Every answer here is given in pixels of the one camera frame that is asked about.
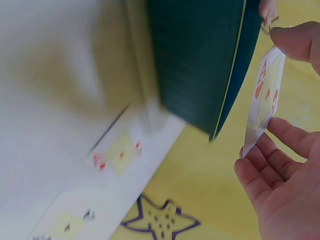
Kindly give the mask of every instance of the hand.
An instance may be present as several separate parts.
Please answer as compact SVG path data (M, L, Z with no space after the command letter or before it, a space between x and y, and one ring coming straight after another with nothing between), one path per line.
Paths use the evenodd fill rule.
M271 38L288 57L309 62L320 74L320 23L273 28ZM268 130L297 154L295 162L263 134L234 170L259 219L264 240L320 239L320 132L306 132L281 118Z
M263 18L264 25L271 25L272 19L278 16L276 0L261 0L259 13Z

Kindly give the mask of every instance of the star shape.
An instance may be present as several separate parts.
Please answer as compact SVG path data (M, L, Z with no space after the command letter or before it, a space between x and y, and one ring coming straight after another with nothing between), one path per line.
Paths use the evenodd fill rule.
M172 200L157 206L141 194L136 205L138 216L123 221L121 225L135 232L151 233L153 240L175 240L178 234L201 224L196 218L183 214Z

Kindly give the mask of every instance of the yellow table surface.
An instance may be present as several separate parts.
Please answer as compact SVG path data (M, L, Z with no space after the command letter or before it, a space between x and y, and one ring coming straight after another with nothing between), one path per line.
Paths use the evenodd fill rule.
M320 1L279 0L278 14L280 19L276 25L282 27L307 21L320 22ZM173 232L192 225L195 227L178 233L175 239L260 238L257 217L234 174L233 165L244 144L259 62L272 46L270 38L261 32L244 84L218 138L209 144L208 136L187 126L145 188L143 194L147 198L142 197L137 202L141 203L144 218L129 222L139 214L136 203L123 220L131 229L148 229L150 224L154 234L120 225L112 240L171 240L174 239ZM318 130L319 90L320 77L310 65L287 59L276 115L308 131ZM303 161L288 148L279 146ZM167 206L162 209L155 207L165 203Z

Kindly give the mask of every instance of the green book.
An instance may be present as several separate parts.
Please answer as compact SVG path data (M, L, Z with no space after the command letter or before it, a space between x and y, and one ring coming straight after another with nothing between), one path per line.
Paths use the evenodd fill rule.
M163 105L214 139L256 47L259 0L148 0Z

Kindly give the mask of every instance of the playing card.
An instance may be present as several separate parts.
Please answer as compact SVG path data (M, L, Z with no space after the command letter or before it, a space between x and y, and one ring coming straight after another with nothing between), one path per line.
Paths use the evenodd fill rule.
M135 158L136 151L127 131L114 141L113 145L106 152L104 159L118 174L121 174L130 162Z
M260 62L246 126L242 157L245 157L257 143L277 111L285 58L286 56L274 46Z
M28 240L104 239L101 225L108 222L98 190L61 193L44 213Z

